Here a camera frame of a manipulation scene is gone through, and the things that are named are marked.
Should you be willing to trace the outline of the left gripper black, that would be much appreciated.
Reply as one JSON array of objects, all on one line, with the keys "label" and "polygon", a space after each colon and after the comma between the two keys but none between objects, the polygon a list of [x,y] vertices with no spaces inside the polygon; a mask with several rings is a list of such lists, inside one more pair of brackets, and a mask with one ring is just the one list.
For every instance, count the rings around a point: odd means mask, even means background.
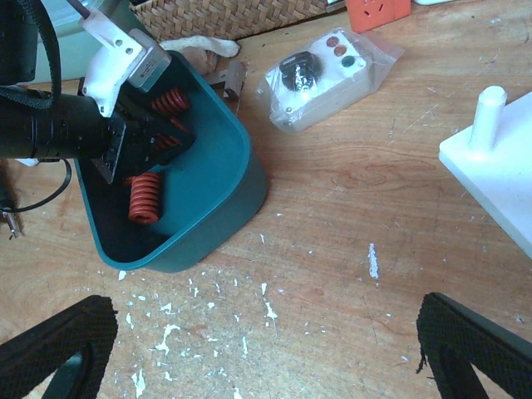
[{"label": "left gripper black", "polygon": [[149,116],[136,121],[116,114],[111,118],[110,128],[106,151],[91,160],[110,185],[141,175],[157,165],[167,165],[195,142],[192,131],[174,117]]}]

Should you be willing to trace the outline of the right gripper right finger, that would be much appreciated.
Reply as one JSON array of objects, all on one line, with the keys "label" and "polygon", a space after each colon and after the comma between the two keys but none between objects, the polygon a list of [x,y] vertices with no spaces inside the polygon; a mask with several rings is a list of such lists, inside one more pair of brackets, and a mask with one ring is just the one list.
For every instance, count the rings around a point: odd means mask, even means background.
[{"label": "right gripper right finger", "polygon": [[443,398],[487,398],[481,371],[513,398],[531,397],[531,342],[442,293],[424,296],[416,320],[421,360]]}]

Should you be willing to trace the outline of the large red spring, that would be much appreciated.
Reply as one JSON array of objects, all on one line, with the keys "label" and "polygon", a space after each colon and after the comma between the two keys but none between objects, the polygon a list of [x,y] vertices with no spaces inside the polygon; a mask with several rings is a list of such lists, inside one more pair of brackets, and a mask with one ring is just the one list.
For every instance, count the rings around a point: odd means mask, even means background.
[{"label": "large red spring", "polygon": [[154,172],[130,177],[128,219],[137,224],[155,224],[160,218],[160,177]]}]

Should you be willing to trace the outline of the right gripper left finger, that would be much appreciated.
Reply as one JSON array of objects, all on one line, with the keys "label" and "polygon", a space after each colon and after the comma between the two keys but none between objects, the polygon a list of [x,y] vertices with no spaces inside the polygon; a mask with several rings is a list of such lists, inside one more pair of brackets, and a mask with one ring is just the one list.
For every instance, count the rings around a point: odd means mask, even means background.
[{"label": "right gripper left finger", "polygon": [[1,345],[1,397],[95,398],[118,331],[109,297],[91,295]]}]

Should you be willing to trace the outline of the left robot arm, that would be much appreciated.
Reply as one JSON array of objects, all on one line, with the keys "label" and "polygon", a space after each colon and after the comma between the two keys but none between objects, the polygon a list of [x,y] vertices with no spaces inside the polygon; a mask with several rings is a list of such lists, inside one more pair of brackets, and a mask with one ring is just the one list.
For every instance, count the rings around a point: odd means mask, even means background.
[{"label": "left robot arm", "polygon": [[108,183],[168,163],[194,143],[176,117],[186,111],[191,65],[142,31],[123,31],[73,2],[81,27],[101,45],[79,92],[62,92],[60,47],[44,5],[1,4],[1,155],[85,159]]}]

